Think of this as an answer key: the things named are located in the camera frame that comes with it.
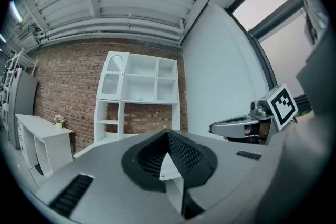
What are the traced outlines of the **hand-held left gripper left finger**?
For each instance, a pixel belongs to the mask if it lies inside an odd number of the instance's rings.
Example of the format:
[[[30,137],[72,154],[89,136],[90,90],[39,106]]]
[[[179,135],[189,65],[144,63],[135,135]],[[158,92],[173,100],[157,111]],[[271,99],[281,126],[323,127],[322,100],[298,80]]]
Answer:
[[[168,151],[167,130],[161,130],[123,154],[123,171],[141,189],[164,193],[166,185],[160,180],[160,172]]]

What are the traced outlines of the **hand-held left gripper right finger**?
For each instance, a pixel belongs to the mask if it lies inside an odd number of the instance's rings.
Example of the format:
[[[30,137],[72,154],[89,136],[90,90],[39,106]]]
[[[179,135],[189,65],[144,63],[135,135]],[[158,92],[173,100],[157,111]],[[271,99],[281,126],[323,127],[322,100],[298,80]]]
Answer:
[[[216,154],[174,130],[168,130],[166,134],[167,153],[184,179],[185,188],[206,184],[217,169]]]

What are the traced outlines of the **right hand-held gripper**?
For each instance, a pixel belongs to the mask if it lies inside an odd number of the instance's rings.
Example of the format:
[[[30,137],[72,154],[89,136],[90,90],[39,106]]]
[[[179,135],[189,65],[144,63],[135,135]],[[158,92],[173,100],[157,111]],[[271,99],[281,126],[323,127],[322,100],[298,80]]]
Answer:
[[[268,144],[291,121],[297,105],[285,84],[274,87],[261,99],[250,103],[247,115],[215,122],[209,132],[232,142]]]

